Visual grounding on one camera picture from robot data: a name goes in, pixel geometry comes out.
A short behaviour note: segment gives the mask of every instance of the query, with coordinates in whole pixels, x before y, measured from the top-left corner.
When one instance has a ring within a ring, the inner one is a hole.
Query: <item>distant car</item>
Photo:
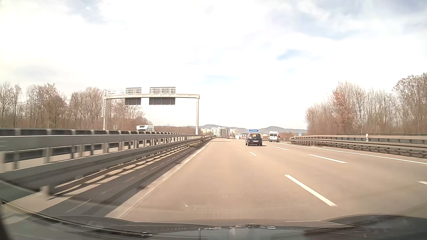
[[[245,140],[245,145],[257,145],[262,146],[263,145],[263,139],[261,137],[261,134],[259,133],[249,133]]]

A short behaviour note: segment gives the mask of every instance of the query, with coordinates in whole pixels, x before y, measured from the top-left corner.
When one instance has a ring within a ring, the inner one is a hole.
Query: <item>car hood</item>
[[[40,239],[105,239],[105,233],[89,228],[120,232],[150,233],[160,239],[378,239],[405,238],[408,234],[425,236],[427,219],[401,215],[352,215],[321,221],[283,221],[266,219],[182,220],[176,222],[132,222],[109,217],[68,215],[31,217],[8,225],[14,235]]]

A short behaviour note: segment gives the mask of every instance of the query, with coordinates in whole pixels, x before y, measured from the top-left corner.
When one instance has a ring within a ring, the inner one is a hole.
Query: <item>overhead sign gantry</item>
[[[125,105],[141,105],[141,98],[149,98],[150,105],[175,105],[175,98],[196,99],[196,134],[199,134],[199,94],[177,94],[176,87],[150,88],[149,93],[143,94],[142,88],[104,89],[102,102],[102,117],[104,119],[107,101],[111,99],[125,99]]]

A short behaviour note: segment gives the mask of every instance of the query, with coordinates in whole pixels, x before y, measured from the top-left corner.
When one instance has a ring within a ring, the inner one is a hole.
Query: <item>solid white line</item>
[[[280,143],[280,144],[289,145],[289,146],[298,146],[298,145],[292,145],[292,144],[286,144],[286,143]],[[320,149],[320,150],[328,150],[328,151],[334,151],[334,152],[344,152],[344,151],[339,151],[339,150],[332,150],[332,149],[312,147],[312,146],[298,146],[298,147],[308,147],[308,148],[314,148],[314,149]],[[389,158],[389,157],[383,157],[383,156],[377,156],[377,155],[370,155],[370,154],[363,154],[363,153],[357,153],[357,152],[345,152],[345,153],[351,153],[351,154],[363,155],[363,156],[370,156],[370,157],[377,157],[377,158],[387,158],[387,159],[399,160],[399,161],[404,161],[404,162],[419,163],[419,164],[425,164],[425,165],[427,165],[427,163],[417,162],[417,161],[411,161],[411,160],[405,160],[405,159],[399,159],[399,158]]]
[[[280,149],[283,149],[283,150],[288,150],[288,151],[289,151],[289,149],[286,149],[286,148],[282,148],[282,147],[278,147],[278,146],[275,146],[275,148],[280,148]]]
[[[108,192],[109,190],[111,190],[111,189],[113,189],[113,188],[114,188],[114,187],[112,187],[112,188],[110,188],[110,189],[106,190],[105,192],[103,192],[103,193],[101,193],[101,194],[104,194],[104,193]]]
[[[88,201],[85,201],[84,203],[82,203],[82,204],[78,205],[77,207],[75,207],[75,208],[73,208],[73,209],[70,209],[70,210],[66,211],[66,213],[67,213],[67,212],[69,212],[69,211],[72,211],[72,210],[74,210],[74,209],[76,209],[76,208],[78,208],[78,207],[80,207],[81,205],[83,205],[83,204],[87,203]]]
[[[331,160],[331,161],[339,162],[339,163],[348,163],[348,162],[343,162],[343,161],[339,161],[339,160],[335,160],[335,159],[331,159],[331,158],[325,158],[325,157],[321,157],[321,156],[313,155],[313,154],[307,154],[307,155],[310,155],[310,156],[313,156],[313,157],[318,157],[318,158],[323,158],[323,159],[326,159],[326,160]]]
[[[135,177],[133,177],[133,178],[131,178],[131,179],[129,179],[129,180],[126,180],[126,181],[124,181],[124,182],[127,182],[127,181],[130,181],[130,180],[132,180],[132,179],[134,179]]]
[[[331,202],[330,200],[328,200],[327,198],[325,198],[324,196],[320,195],[319,193],[317,193],[315,190],[307,187],[306,185],[304,185],[302,182],[296,180],[295,178],[293,178],[291,175],[285,175],[287,178],[291,179],[292,181],[294,181],[296,184],[300,185],[302,188],[304,188],[305,190],[307,190],[309,193],[313,194],[314,196],[316,196],[318,199],[324,201],[326,204],[328,204],[331,207],[336,207],[336,204]]]
[[[127,215],[130,211],[132,211],[138,204],[140,204],[142,201],[144,201],[145,198],[150,196],[150,194],[158,188],[162,183],[164,183],[166,180],[168,180],[171,176],[173,176],[178,170],[180,170],[186,163],[188,163],[194,156],[199,154],[203,149],[205,149],[210,141],[206,143],[201,149],[199,149],[194,154],[188,156],[184,161],[181,162],[181,164],[174,166],[171,170],[169,170],[167,173],[163,174],[161,177],[156,179],[154,182],[152,182],[150,185],[148,185],[143,190],[136,193],[134,196],[129,198],[127,201],[125,201],[122,205],[115,208],[113,211],[111,211],[109,214],[106,215],[106,217],[113,217],[113,218],[123,218],[123,216]]]

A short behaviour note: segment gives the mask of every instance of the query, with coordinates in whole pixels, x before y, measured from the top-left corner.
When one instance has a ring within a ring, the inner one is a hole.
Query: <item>white dashed line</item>
[[[289,149],[286,149],[286,148],[283,148],[283,147],[275,146],[275,148],[279,148],[279,149],[283,149],[283,150],[288,150],[289,151]]]
[[[286,144],[286,143],[280,143],[280,144],[288,145],[288,146],[298,146],[298,145],[292,145],[292,144]],[[314,148],[314,149],[320,149],[320,150],[327,150],[327,151],[334,151],[334,152],[344,152],[344,151],[339,151],[339,150],[319,148],[319,147],[312,147],[312,146],[298,146],[298,147],[308,147],[308,148]],[[357,153],[357,152],[345,152],[345,153],[351,153],[351,154],[363,155],[363,156],[370,156],[370,157],[377,157],[377,158],[387,158],[387,159],[399,160],[399,161],[404,161],[404,162],[419,163],[419,164],[427,165],[427,163],[417,162],[417,161],[411,161],[411,160],[405,160],[405,159],[399,159],[399,158],[389,158],[389,157],[383,157],[383,156],[377,156],[377,155],[370,155],[370,154],[363,154],[363,153]]]
[[[78,205],[77,207],[72,208],[72,209],[70,209],[70,210],[68,210],[68,211],[66,211],[66,212],[72,211],[72,210],[74,210],[74,209],[76,209],[76,208],[80,207],[81,205],[83,205],[83,204],[87,203],[88,201],[85,201],[84,203],[82,203],[82,204]]]
[[[132,180],[132,179],[134,179],[135,177],[133,177],[133,178],[131,178],[131,179],[129,179],[129,180],[126,180],[126,181],[124,181],[124,182],[127,182],[127,181],[130,181],[130,180]]]
[[[306,185],[304,185],[302,182],[296,180],[295,178],[293,178],[291,175],[285,175],[287,178],[291,179],[292,181],[294,181],[294,183],[298,184],[299,186],[301,186],[302,188],[304,188],[305,190],[307,190],[309,193],[313,194],[314,196],[316,196],[318,199],[324,201],[326,204],[328,204],[331,207],[336,207],[336,204],[331,202],[330,200],[328,200],[327,198],[325,198],[324,196],[320,195],[319,193],[317,193],[315,190],[307,187]]]
[[[326,159],[326,160],[331,160],[331,161],[339,162],[339,163],[348,163],[348,162],[343,162],[343,161],[339,161],[339,160],[335,160],[335,159],[331,159],[331,158],[325,158],[325,157],[321,157],[321,156],[317,156],[317,155],[313,155],[313,154],[307,154],[307,155],[310,155],[310,156],[313,156],[313,157],[317,157],[317,158],[323,158],[323,159]]]
[[[113,188],[114,188],[114,187],[112,187],[112,188],[110,188],[110,189],[106,190],[105,192],[103,192],[103,193],[101,193],[101,194],[104,194],[104,193],[108,192],[109,190],[111,190],[111,189],[113,189]]]

